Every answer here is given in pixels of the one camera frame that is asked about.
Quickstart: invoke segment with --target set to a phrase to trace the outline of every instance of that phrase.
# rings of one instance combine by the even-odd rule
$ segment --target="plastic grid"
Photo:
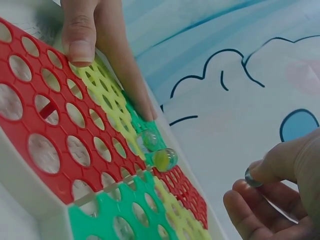
[[[203,229],[202,224],[195,219],[193,213],[185,209],[169,191],[165,183],[154,177],[158,196],[161,198],[166,217],[171,227],[175,230],[179,240],[211,240],[208,230]]]
[[[169,191],[178,201],[182,202],[186,209],[192,211],[195,218],[203,224],[203,227],[208,229],[207,204],[180,167],[175,166],[167,172],[159,172],[153,167],[153,173],[166,184]]]
[[[136,239],[136,240],[161,240],[166,235],[160,235],[159,226],[165,229],[170,240],[177,240],[175,231],[166,219],[166,210],[155,192],[155,182],[149,172],[144,173],[145,181],[138,176],[133,178],[136,190],[132,190],[127,184],[118,185],[121,200],[112,199],[105,192],[96,196],[98,203],[98,214],[96,217],[86,215],[78,206],[71,206],[69,211],[71,228],[75,240],[86,240],[88,237],[98,237],[101,240],[109,239]],[[154,202],[155,208],[150,206],[145,194],[148,194]],[[147,226],[135,215],[133,204],[141,207],[141,212],[147,218]],[[118,224],[116,218],[122,218]],[[127,236],[121,235],[126,230]]]
[[[0,40],[0,84],[10,88],[22,106],[22,115],[8,119],[0,115],[0,125],[17,151],[40,179],[65,203],[74,201],[72,186],[75,180],[86,182],[94,192],[103,189],[101,176],[108,173],[116,182],[122,181],[121,169],[126,169],[131,175],[136,173],[135,165],[146,169],[145,163],[140,157],[134,155],[127,145],[126,139],[116,131],[105,112],[90,98],[86,87],[69,67],[67,58],[50,46],[36,40],[12,24],[0,18],[0,24],[6,27],[11,37]],[[36,50],[30,52],[23,40],[31,42]],[[19,64],[11,66],[13,56],[20,60]],[[30,78],[25,73],[21,75],[19,67],[28,70]],[[57,80],[57,86],[50,83],[51,79]],[[68,79],[76,85],[79,96],[69,88]],[[40,111],[36,108],[35,98],[44,96],[50,103]],[[12,103],[6,102],[7,111]],[[79,113],[83,122],[81,126],[76,114],[70,113],[67,104],[74,106],[74,111]],[[94,110],[101,119],[104,129],[100,129],[92,118]],[[50,123],[47,119],[56,111],[58,123]],[[32,135],[39,135],[47,139],[47,144],[54,148],[54,153],[60,161],[57,173],[46,172],[33,160],[29,151],[29,140]],[[73,158],[69,151],[68,137],[74,136],[85,147],[90,158],[90,165],[82,165]],[[103,141],[110,151],[111,161],[106,161],[95,147],[94,137]],[[118,153],[113,145],[113,140],[123,147],[126,158]]]
[[[131,114],[126,108],[127,101],[100,58],[96,57],[91,66],[72,69],[92,93],[94,102],[104,110],[114,129],[124,136],[131,150],[144,160],[145,155],[136,142],[137,133],[132,126]]]

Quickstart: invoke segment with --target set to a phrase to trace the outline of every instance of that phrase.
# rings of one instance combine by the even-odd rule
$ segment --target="black outline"
[[[247,69],[246,69],[246,63],[244,62],[245,56],[244,56],[240,51],[238,51],[238,50],[236,50],[236,49],[226,48],[226,49],[222,49],[222,50],[220,50],[220,51],[215,52],[213,55],[211,55],[211,56],[205,61],[205,64],[204,64],[204,67],[203,67],[203,71],[202,71],[202,76],[188,75],[188,76],[185,76],[185,77],[181,78],[181,79],[174,85],[174,87],[173,87],[173,89],[172,89],[172,91],[171,91],[171,94],[170,94],[170,99],[172,99],[172,98],[174,97],[175,91],[176,91],[178,85],[179,85],[182,81],[184,81],[184,80],[186,80],[186,79],[204,80],[204,79],[206,78],[207,67],[208,67],[208,64],[209,64],[210,60],[211,60],[214,56],[216,56],[216,55],[218,55],[218,54],[220,54],[220,53],[224,53],[224,52],[234,52],[234,53],[236,53],[236,54],[239,54],[240,57],[242,58],[241,65],[242,65],[243,70],[244,70],[245,74],[247,75],[247,77],[248,77],[251,81],[253,81],[254,83],[260,85],[262,88],[265,87],[264,84],[262,84],[261,82],[253,79],[253,77],[250,76],[249,72],[248,72]]]
[[[220,73],[220,84],[224,90],[229,91],[229,89],[226,87],[226,85],[224,83],[224,71],[221,71],[221,73]]]
[[[198,115],[185,116],[185,117],[183,117],[183,118],[180,118],[180,119],[178,119],[178,120],[175,120],[175,121],[169,123],[169,126],[171,127],[171,126],[173,126],[173,125],[175,125],[175,124],[177,124],[177,123],[180,123],[180,122],[182,122],[182,121],[184,121],[184,120],[197,119],[197,118],[198,118]]]
[[[281,142],[283,142],[283,143],[285,142],[285,139],[284,139],[284,136],[283,136],[284,125],[286,124],[288,119],[291,118],[291,116],[295,115],[296,113],[301,113],[301,112],[309,114],[313,118],[313,120],[315,121],[317,128],[319,127],[319,122],[318,122],[317,118],[315,117],[315,115],[312,112],[310,112],[309,110],[304,109],[304,108],[300,108],[300,109],[294,110],[294,111],[290,112],[283,119],[283,121],[282,121],[282,123],[280,125],[279,135],[280,135]]]

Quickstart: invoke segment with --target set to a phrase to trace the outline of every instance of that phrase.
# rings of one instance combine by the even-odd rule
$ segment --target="blue circle drawing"
[[[282,142],[291,141],[311,133],[319,127],[316,117],[306,109],[297,109],[284,118],[280,126]]]

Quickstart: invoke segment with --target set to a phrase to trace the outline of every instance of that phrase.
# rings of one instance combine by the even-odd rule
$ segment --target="green plastic board section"
[[[157,145],[154,146],[153,152],[144,154],[146,165],[154,166],[154,162],[153,162],[154,152],[156,152],[157,150],[160,150],[160,149],[165,149],[167,147],[165,144],[165,141],[163,140],[163,138],[157,128],[156,123],[154,121],[146,122],[140,116],[138,116],[138,114],[134,110],[132,104],[130,103],[130,101],[126,97],[126,93],[124,91],[122,91],[122,94],[126,98],[126,109],[129,111],[129,113],[131,115],[131,124],[132,124],[134,130],[136,131],[136,133],[139,134],[144,130],[151,130],[153,133],[155,133],[157,135],[158,142],[157,142]]]
[[[95,236],[101,240],[162,240],[159,228],[165,231],[165,237],[178,240],[175,231],[166,219],[166,210],[155,192],[155,182],[149,172],[144,173],[143,181],[140,177],[133,177],[136,190],[127,184],[121,183],[118,188],[121,200],[112,199],[107,193],[102,192],[96,196],[98,215],[96,217],[85,214],[78,206],[73,205],[68,209],[71,229],[74,240],[88,240]],[[156,206],[152,209],[146,200],[148,194]],[[145,226],[135,215],[134,204],[138,204],[147,217],[148,226]],[[123,228],[132,229],[132,236],[123,235]]]

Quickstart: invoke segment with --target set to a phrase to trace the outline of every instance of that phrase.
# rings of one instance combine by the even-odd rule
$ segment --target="game board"
[[[0,70],[0,182],[44,240],[211,239],[204,199],[141,150],[144,130],[166,144],[98,56],[74,68],[0,18]]]

